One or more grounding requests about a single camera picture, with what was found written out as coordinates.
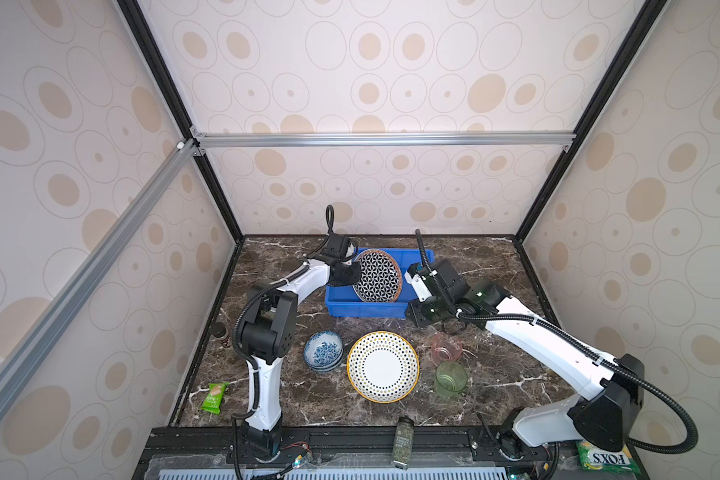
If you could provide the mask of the yellow rim dotted plate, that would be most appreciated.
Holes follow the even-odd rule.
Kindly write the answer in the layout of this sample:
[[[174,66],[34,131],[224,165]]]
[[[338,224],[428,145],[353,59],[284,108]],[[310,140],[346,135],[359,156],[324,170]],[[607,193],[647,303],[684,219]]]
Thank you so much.
[[[349,350],[346,373],[352,388],[379,404],[398,402],[416,387],[420,361],[413,345],[401,335],[375,331],[359,338]]]

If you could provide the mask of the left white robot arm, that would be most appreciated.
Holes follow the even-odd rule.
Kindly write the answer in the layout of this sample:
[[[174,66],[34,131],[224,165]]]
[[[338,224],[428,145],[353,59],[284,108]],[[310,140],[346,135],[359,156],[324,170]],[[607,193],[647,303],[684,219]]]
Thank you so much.
[[[357,253],[350,237],[328,233],[294,271],[278,280],[256,282],[247,292],[232,346],[248,368],[248,410],[234,417],[242,421],[245,441],[261,459],[272,460],[280,451],[280,377],[293,344],[298,306],[326,285],[357,283],[361,277],[360,265],[354,261]]]

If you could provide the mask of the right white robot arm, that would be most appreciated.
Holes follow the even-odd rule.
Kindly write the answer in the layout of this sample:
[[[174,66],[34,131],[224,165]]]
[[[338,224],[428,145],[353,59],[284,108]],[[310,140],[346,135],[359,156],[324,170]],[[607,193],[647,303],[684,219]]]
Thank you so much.
[[[608,452],[625,445],[666,455],[694,449],[698,428],[688,412],[645,378],[643,363],[632,355],[617,358],[598,350],[546,321],[516,296],[490,281],[469,284],[447,260],[411,265],[406,282],[416,297],[407,318],[418,326],[454,318],[504,338],[565,380],[574,395],[542,407],[513,410],[500,427],[489,429],[496,447],[517,460],[531,448],[585,440]],[[669,407],[685,428],[674,445],[633,439],[633,425],[650,394]]]

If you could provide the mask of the black white geometric plate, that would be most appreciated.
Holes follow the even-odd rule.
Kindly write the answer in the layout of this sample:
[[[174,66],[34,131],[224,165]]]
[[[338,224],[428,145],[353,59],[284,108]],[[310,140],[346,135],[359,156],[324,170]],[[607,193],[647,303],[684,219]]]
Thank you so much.
[[[394,303],[402,291],[402,273],[398,263],[386,251],[367,249],[358,254],[361,279],[353,285],[357,297],[366,303]]]

